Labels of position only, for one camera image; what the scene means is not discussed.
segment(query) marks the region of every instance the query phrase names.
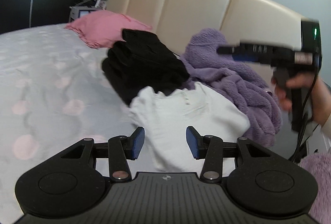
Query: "headboard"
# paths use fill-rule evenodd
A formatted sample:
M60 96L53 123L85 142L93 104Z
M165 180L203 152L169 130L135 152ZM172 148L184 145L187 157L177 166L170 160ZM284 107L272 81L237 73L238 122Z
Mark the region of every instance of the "headboard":
M151 25L178 55L203 28L220 29L229 43L251 40L301 49L302 15L271 0L108 0L107 10ZM269 67L250 65L270 82Z

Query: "pillow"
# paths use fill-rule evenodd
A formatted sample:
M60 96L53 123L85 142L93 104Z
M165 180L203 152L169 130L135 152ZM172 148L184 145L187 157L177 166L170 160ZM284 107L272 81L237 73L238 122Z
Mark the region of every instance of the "pillow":
M91 48L112 48L116 41L122 39L122 29L150 32L147 26L138 20L108 10L91 12L65 26L73 30Z

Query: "bed sheet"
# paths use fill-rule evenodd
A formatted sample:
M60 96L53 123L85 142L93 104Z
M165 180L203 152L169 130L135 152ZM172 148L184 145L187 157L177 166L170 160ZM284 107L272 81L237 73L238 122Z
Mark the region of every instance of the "bed sheet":
M100 68L106 49L92 49L64 24L0 35L0 223L22 211L14 195L27 170L85 137L96 143L130 135L134 126ZM154 172L143 146L136 171ZM108 162L97 170L108 176Z

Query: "purple fleece blanket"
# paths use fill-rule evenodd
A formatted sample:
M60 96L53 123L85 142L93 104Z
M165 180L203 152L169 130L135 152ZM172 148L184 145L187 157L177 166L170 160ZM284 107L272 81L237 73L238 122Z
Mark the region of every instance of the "purple fleece blanket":
M194 89L194 82L200 81L225 96L249 118L251 127L244 136L272 146L282 125L277 98L265 91L268 85L249 66L234 61L231 55L216 53L219 46L226 45L224 35L216 29L194 35L180 58L190 74L184 87Z
M300 167L310 172L318 185L317 197L309 211L321 224L331 223L331 154L315 153L301 160Z

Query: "black handheld device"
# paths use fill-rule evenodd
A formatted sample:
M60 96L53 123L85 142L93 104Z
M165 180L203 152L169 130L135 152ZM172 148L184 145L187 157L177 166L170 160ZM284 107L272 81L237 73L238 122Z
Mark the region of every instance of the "black handheld device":
M24 216L16 224L318 224L309 215L317 195L312 175L247 138L237 143L186 130L196 173L138 172L133 179L127 159L135 160L144 129L94 144L85 138L17 181L16 198ZM223 158L236 169L222 178ZM109 177L96 159L108 158Z
M322 65L321 36L318 21L301 21L301 50L292 50L282 44L240 42L237 46L219 47L218 54L231 54L236 61L257 62L276 67L274 78L277 84L284 88L287 98L292 100L291 125L292 130L298 132L298 146L312 134L306 131L307 123L312 121L312 103L309 98L315 85L317 75ZM312 86L301 89L288 89L286 81L299 72L312 72L315 74Z

